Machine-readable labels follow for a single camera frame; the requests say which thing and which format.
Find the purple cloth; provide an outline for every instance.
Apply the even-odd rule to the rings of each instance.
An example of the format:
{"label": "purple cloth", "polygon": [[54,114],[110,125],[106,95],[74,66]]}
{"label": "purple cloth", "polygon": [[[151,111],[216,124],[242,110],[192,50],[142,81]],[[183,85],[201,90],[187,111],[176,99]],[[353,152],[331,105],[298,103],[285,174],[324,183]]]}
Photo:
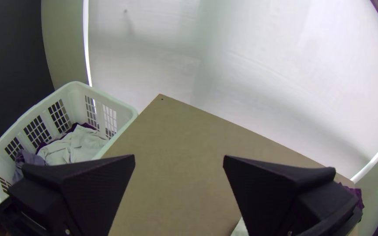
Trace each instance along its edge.
{"label": "purple cloth", "polygon": [[[75,128],[77,127],[77,125],[81,125],[81,124],[73,123],[72,126],[71,126],[71,128],[68,129],[65,133],[63,133],[64,135],[63,135],[60,139],[55,139],[54,141],[56,141],[56,140],[61,140],[61,139],[63,139],[63,138],[65,137],[65,135],[67,135],[68,133],[74,132],[74,130],[75,130]],[[89,124],[87,124],[87,123],[83,123],[81,126],[84,127],[84,128],[90,128],[90,129],[96,130],[96,128],[94,128],[93,126],[91,126],[91,125],[89,125]],[[50,143],[41,142],[41,143],[39,144],[39,146],[37,147],[37,149],[36,149],[36,153],[35,153],[35,154],[38,154],[39,151],[40,151],[40,149],[42,149],[42,147],[44,147],[44,146],[47,146],[48,144],[50,144]]]}
{"label": "purple cloth", "polygon": [[352,194],[354,194],[357,198],[358,198],[358,203],[357,203],[357,207],[360,209],[360,210],[363,210],[364,208],[364,204],[363,204],[363,198],[361,196],[361,189],[360,188],[350,188],[348,186],[344,186],[342,185],[342,183],[339,183],[341,186],[343,186],[345,189],[347,189],[349,192],[351,192]]}
{"label": "purple cloth", "polygon": [[18,182],[23,178],[23,171],[21,168],[25,163],[37,166],[45,166],[45,160],[38,155],[29,153],[26,150],[19,150],[14,159],[15,162],[15,171],[13,176],[13,183]]}

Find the dark wall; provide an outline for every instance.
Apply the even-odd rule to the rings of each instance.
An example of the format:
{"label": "dark wall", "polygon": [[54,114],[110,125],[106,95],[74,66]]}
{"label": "dark wall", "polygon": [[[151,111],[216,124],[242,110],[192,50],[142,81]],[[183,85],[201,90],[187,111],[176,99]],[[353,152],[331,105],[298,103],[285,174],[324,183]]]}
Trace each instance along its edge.
{"label": "dark wall", "polygon": [[39,0],[0,0],[0,136],[54,91],[40,13]]}

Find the white plastic laundry basket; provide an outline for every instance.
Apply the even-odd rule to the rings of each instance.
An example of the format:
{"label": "white plastic laundry basket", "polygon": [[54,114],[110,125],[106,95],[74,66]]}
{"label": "white plastic laundry basket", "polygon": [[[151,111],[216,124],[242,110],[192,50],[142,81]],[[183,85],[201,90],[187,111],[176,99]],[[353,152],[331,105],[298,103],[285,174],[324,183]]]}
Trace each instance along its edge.
{"label": "white plastic laundry basket", "polygon": [[30,108],[1,136],[0,203],[8,197],[18,150],[35,153],[41,142],[59,137],[73,123],[88,123],[110,139],[93,158],[100,159],[137,116],[133,107],[86,84],[71,82],[62,86]]}

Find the white curved backdrop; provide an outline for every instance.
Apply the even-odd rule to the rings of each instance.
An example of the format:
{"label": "white curved backdrop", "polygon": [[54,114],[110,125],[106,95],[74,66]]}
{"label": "white curved backdrop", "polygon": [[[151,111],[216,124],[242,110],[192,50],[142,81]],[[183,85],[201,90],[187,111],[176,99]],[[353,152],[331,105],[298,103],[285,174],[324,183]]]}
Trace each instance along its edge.
{"label": "white curved backdrop", "polygon": [[88,6],[92,85],[139,112],[163,93],[349,178],[378,153],[378,14],[370,1]]}

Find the brown cardboard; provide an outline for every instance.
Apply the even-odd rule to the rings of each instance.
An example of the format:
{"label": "brown cardboard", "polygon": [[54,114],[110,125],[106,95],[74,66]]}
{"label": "brown cardboard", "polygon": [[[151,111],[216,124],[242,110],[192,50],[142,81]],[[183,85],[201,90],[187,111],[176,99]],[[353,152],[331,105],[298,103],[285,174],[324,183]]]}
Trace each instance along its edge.
{"label": "brown cardboard", "polygon": [[[104,157],[125,154],[135,154],[136,168],[110,236],[229,236],[241,215],[222,167],[226,154],[322,167],[272,140],[164,95],[151,102]],[[336,180],[353,187],[339,174]]]}

